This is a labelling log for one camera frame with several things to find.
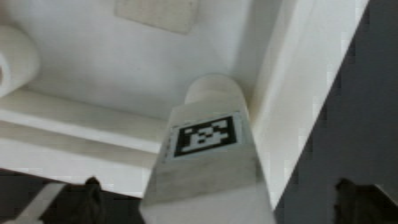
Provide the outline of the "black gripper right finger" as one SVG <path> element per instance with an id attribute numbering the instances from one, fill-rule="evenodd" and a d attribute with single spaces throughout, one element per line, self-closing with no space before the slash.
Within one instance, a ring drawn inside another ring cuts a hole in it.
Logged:
<path id="1" fill-rule="evenodd" d="M 398 201 L 378 185 L 341 178 L 336 193 L 334 224 L 398 224 Z"/>

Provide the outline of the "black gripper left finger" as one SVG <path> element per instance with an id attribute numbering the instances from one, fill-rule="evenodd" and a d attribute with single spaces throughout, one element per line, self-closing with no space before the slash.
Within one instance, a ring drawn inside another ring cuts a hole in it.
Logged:
<path id="1" fill-rule="evenodd" d="M 146 224 L 140 199 L 103 190 L 91 177 L 84 184 L 68 184 L 39 220 L 43 224 Z"/>

